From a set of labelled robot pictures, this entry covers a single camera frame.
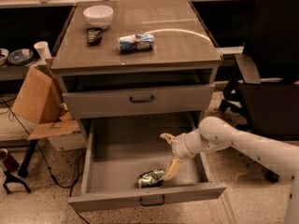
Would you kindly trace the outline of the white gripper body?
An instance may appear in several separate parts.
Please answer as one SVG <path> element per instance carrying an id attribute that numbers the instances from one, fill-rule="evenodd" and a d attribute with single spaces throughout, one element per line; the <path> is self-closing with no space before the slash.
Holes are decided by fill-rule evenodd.
<path id="1" fill-rule="evenodd" d="M 203 150 L 201 134 L 195 130 L 182 133 L 171 141 L 172 154 L 179 159 L 191 159 Z"/>

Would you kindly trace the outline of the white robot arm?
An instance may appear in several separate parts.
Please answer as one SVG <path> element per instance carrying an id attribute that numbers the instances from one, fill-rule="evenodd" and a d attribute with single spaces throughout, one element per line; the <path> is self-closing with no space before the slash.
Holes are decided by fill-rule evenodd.
<path id="1" fill-rule="evenodd" d="M 232 147 L 284 179 L 291 180 L 292 189 L 285 224 L 299 224 L 299 147 L 254 133 L 240 131 L 222 119 L 206 117 L 190 133 L 160 136 L 171 146 L 172 158 L 163 181 L 172 179 L 184 161 L 202 152 Z"/>

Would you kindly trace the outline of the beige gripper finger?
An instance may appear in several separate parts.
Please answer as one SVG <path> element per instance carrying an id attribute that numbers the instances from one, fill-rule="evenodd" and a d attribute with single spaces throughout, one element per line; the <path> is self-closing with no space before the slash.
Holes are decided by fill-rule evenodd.
<path id="1" fill-rule="evenodd" d="M 171 158 L 163 176 L 163 181 L 171 180 L 182 167 L 183 161 L 180 158 Z"/>
<path id="2" fill-rule="evenodd" d="M 173 145 L 176 141 L 176 137 L 171 133 L 161 133 L 160 137 L 164 139 L 169 145 Z"/>

